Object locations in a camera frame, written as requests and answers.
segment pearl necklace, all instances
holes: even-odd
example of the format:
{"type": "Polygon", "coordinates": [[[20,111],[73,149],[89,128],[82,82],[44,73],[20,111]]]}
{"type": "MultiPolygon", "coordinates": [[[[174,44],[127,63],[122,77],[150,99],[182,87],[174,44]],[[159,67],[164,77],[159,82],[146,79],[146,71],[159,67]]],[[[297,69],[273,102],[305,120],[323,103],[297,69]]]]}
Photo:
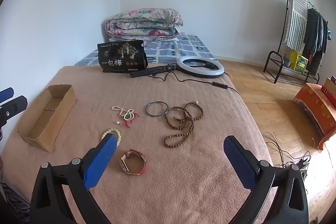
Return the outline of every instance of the pearl necklace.
{"type": "Polygon", "coordinates": [[[111,133],[112,131],[116,132],[117,135],[118,135],[118,140],[117,140],[117,147],[118,147],[119,144],[120,144],[120,141],[121,141],[121,134],[120,134],[120,132],[119,132],[118,129],[111,128],[109,130],[106,130],[106,132],[103,134],[103,136],[101,137],[101,139],[103,139],[108,133],[111,133]]]}
{"type": "Polygon", "coordinates": [[[125,110],[119,106],[114,106],[111,109],[120,111],[119,115],[122,116],[125,121],[130,121],[134,119],[134,109],[125,110]]]}

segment black snack bag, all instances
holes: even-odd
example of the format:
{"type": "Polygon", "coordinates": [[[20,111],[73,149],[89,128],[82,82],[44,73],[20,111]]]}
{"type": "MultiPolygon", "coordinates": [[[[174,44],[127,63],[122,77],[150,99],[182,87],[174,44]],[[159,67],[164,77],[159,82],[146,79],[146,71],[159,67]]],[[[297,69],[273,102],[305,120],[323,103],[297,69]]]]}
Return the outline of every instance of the black snack bag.
{"type": "Polygon", "coordinates": [[[130,73],[148,66],[143,40],[115,41],[97,46],[103,72],[130,73]]]}

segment yellow box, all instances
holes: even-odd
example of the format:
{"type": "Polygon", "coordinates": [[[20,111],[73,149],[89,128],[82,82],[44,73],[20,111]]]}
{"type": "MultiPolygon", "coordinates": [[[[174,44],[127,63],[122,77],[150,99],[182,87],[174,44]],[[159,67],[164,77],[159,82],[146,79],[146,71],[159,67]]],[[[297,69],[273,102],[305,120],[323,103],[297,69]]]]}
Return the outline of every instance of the yellow box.
{"type": "Polygon", "coordinates": [[[291,69],[304,73],[308,63],[307,58],[303,57],[300,53],[293,50],[289,59],[292,61],[289,66],[291,69]]]}

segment clothes rack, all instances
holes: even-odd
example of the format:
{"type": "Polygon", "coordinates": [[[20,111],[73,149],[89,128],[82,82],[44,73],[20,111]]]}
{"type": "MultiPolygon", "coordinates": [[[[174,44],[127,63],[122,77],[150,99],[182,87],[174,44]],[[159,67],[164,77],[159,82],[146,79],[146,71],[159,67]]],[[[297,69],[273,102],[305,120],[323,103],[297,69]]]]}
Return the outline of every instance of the clothes rack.
{"type": "MultiPolygon", "coordinates": [[[[309,4],[311,5],[311,7],[319,14],[321,15],[318,10],[315,8],[315,6],[308,0],[309,4]]],[[[285,14],[285,22],[283,23],[283,30],[282,30],[282,35],[281,35],[281,39],[280,39],[280,43],[279,43],[279,47],[278,47],[278,50],[277,51],[270,51],[269,54],[268,54],[268,57],[267,57],[267,61],[265,63],[265,67],[264,67],[264,70],[263,72],[268,72],[274,79],[274,83],[276,84],[278,80],[280,81],[284,81],[284,82],[289,82],[289,83],[293,83],[293,84],[300,84],[298,82],[293,82],[293,81],[290,81],[290,80],[285,80],[285,79],[279,79],[280,75],[283,75],[283,76],[286,76],[286,77],[289,77],[289,78],[293,78],[293,79],[297,79],[297,80],[300,80],[300,81],[304,81],[304,84],[307,83],[307,80],[308,79],[312,79],[314,81],[316,81],[316,83],[318,84],[319,83],[319,80],[320,80],[320,75],[317,73],[317,78],[313,75],[310,74],[309,71],[307,72],[299,72],[299,71],[296,71],[294,69],[291,69],[289,67],[285,67],[284,66],[284,60],[283,60],[283,57],[279,54],[279,51],[280,51],[280,48],[281,48],[281,44],[282,44],[282,39],[284,37],[284,33],[285,33],[285,26],[286,26],[286,18],[287,18],[287,12],[288,12],[288,0],[287,0],[287,4],[286,4],[286,14],[285,14]],[[271,55],[272,54],[275,54],[277,56],[280,57],[280,61],[279,60],[276,60],[276,59],[273,59],[271,58],[271,55]],[[268,62],[269,60],[271,60],[273,63],[275,63],[278,67],[279,67],[279,70],[277,72],[275,71],[272,71],[272,70],[268,70],[267,66],[268,66],[268,62]],[[289,70],[291,72],[294,72],[294,73],[297,73],[297,74],[300,74],[301,76],[305,76],[305,80],[303,80],[302,78],[297,78],[295,76],[292,76],[292,75],[288,75],[288,74],[285,74],[285,73],[282,73],[282,69],[286,69],[286,70],[289,70]]]]}

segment wooden bead bracelet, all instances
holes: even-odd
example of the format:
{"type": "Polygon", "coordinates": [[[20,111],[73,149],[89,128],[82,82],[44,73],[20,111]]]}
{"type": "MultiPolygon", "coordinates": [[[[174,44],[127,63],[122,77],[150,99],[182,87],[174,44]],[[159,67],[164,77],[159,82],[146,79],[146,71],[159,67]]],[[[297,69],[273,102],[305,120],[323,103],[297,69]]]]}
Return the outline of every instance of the wooden bead bracelet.
{"type": "Polygon", "coordinates": [[[190,127],[189,127],[189,130],[188,130],[187,133],[174,134],[174,135],[170,135],[170,136],[165,137],[165,139],[164,139],[165,146],[168,147],[168,148],[175,148],[175,147],[179,147],[182,144],[184,144],[187,141],[187,139],[189,138],[190,134],[192,134],[194,132],[194,121],[201,119],[203,117],[203,114],[204,114],[203,108],[200,107],[200,105],[197,102],[193,102],[193,101],[187,103],[185,105],[185,107],[183,107],[183,108],[180,107],[180,106],[174,106],[174,107],[169,108],[167,113],[165,114],[165,117],[166,117],[166,121],[167,121],[168,125],[171,128],[173,128],[175,130],[182,130],[182,129],[186,128],[188,126],[188,124],[190,124],[190,127]],[[192,115],[190,114],[190,112],[186,109],[189,105],[194,105],[194,106],[198,107],[199,110],[201,111],[201,114],[198,117],[193,118],[192,115]],[[179,122],[179,126],[172,125],[168,120],[168,113],[169,113],[169,111],[171,111],[173,109],[183,110],[184,119],[178,119],[178,118],[173,117],[174,119],[176,119],[179,122]],[[175,138],[175,137],[184,137],[184,139],[182,139],[180,141],[180,143],[178,143],[178,144],[174,144],[174,145],[167,144],[168,139],[175,138]]]}

